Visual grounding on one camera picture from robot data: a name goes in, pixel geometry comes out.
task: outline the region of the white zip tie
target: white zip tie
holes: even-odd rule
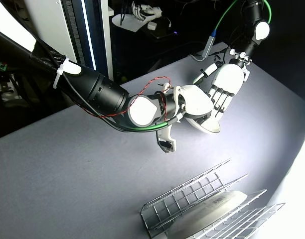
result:
[[[56,71],[57,75],[56,75],[56,78],[55,78],[55,81],[54,81],[54,84],[53,84],[53,88],[54,88],[54,89],[57,88],[58,80],[59,80],[60,76],[63,75],[63,72],[64,72],[64,65],[65,65],[65,63],[68,62],[68,61],[69,61],[69,58],[66,57],[65,61],[63,62],[63,64],[61,64],[61,65],[59,66],[59,68],[57,69],[57,71]]]

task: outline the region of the dish rack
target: dish rack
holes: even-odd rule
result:
[[[218,192],[228,191],[229,187],[248,176],[246,174],[224,184],[218,176],[217,170],[228,162],[230,162],[230,159],[144,204],[141,216],[150,238],[155,238],[161,234],[166,235],[167,230],[182,213]],[[246,201],[236,209],[189,238],[248,239],[284,205],[276,204],[247,210],[247,206],[266,191],[261,190],[248,195]]]

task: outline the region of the gray tabletop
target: gray tabletop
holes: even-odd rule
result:
[[[189,84],[212,62],[187,57],[124,87],[135,94],[163,75]],[[305,102],[258,66],[249,69],[221,132],[183,120],[172,128],[176,153],[163,153],[154,133],[115,131],[77,106],[1,138],[0,239],[147,239],[145,202],[230,157],[224,180],[249,173],[235,187],[267,188],[257,201],[265,204],[303,141]],[[147,94],[158,88],[152,83]]]

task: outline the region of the red wire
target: red wire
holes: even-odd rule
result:
[[[151,79],[150,81],[148,81],[148,83],[147,83],[147,84],[145,85],[145,87],[137,94],[137,96],[135,97],[135,99],[133,100],[133,102],[127,107],[127,109],[125,109],[125,110],[122,111],[122,112],[116,113],[116,114],[109,114],[109,115],[105,115],[105,116],[96,116],[96,117],[98,117],[98,118],[107,118],[107,117],[113,117],[113,116],[117,116],[117,115],[121,115],[121,114],[126,113],[126,112],[130,109],[130,107],[133,105],[133,103],[135,102],[135,100],[137,100],[137,98],[138,98],[141,94],[143,94],[143,92],[146,90],[146,88],[148,87],[148,85],[149,85],[151,82],[153,82],[153,81],[155,81],[155,80],[159,80],[159,79],[168,79],[169,84],[171,85],[171,80],[170,80],[170,78],[169,78],[168,76],[158,76],[158,77],[155,77],[155,78]],[[166,113],[166,105],[165,105],[165,102],[163,101],[163,99],[162,99],[162,102],[163,102],[163,105],[164,105],[165,119],[166,119],[166,116],[167,116],[167,113]]]

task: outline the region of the green cable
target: green cable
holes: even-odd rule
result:
[[[130,129],[145,131],[145,130],[151,130],[151,129],[158,129],[158,128],[161,128],[161,127],[164,127],[164,126],[167,126],[166,122],[163,122],[163,123],[160,123],[160,124],[157,124],[157,125],[148,126],[148,127],[145,127],[145,128],[130,128]]]
[[[231,5],[228,7],[228,9],[222,14],[220,20],[218,21],[216,28],[214,29],[215,31],[218,29],[218,26],[220,25],[222,19],[224,18],[224,16],[227,14],[227,12],[230,10],[230,8],[232,8],[232,6],[237,2],[237,0],[234,0]]]
[[[271,17],[272,17],[272,10],[271,10],[270,4],[268,3],[267,0],[263,0],[263,2],[264,2],[265,5],[267,5],[268,11],[269,11],[269,20],[268,20],[268,24],[270,24]]]

